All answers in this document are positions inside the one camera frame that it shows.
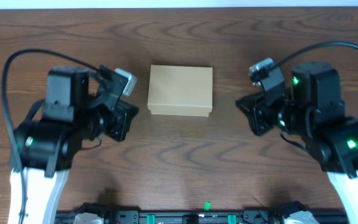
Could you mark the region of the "cardboard box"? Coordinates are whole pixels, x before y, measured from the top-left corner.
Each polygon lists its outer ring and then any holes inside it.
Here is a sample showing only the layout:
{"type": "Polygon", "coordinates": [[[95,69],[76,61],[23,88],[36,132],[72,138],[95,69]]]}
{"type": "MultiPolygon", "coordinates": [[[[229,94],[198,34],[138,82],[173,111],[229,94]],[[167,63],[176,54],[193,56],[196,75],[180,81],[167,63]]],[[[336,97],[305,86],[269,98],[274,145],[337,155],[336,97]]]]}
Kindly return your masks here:
{"type": "Polygon", "coordinates": [[[153,115],[208,117],[213,109],[213,69],[152,65],[147,107],[153,115]]]}

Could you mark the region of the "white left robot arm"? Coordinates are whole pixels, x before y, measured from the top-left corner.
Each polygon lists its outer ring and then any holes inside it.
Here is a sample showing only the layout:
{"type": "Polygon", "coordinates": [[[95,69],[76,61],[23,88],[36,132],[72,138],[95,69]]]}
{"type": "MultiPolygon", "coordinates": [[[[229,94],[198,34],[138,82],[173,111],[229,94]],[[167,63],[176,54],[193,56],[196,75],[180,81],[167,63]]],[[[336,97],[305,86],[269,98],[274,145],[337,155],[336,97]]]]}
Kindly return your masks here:
{"type": "Polygon", "coordinates": [[[125,140],[139,109],[121,96],[129,96],[136,82],[120,68],[51,68],[46,98],[35,102],[14,130],[23,169],[11,162],[9,223],[54,223],[82,142],[103,134],[125,140]]]}

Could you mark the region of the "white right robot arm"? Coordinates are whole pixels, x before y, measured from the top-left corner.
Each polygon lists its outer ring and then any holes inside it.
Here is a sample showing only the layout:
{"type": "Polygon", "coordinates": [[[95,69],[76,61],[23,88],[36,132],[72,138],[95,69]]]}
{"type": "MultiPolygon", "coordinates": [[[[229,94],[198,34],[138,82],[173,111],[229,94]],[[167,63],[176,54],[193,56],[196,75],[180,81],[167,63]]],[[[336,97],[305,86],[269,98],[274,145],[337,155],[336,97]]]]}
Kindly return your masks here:
{"type": "Polygon", "coordinates": [[[358,223],[358,119],[346,116],[337,70],[328,62],[301,63],[287,87],[277,63],[267,58],[251,66],[249,76],[262,91],[238,99],[236,106],[252,132],[262,136],[277,127],[282,136],[301,137],[302,144],[291,144],[319,163],[349,223],[358,223]]]}

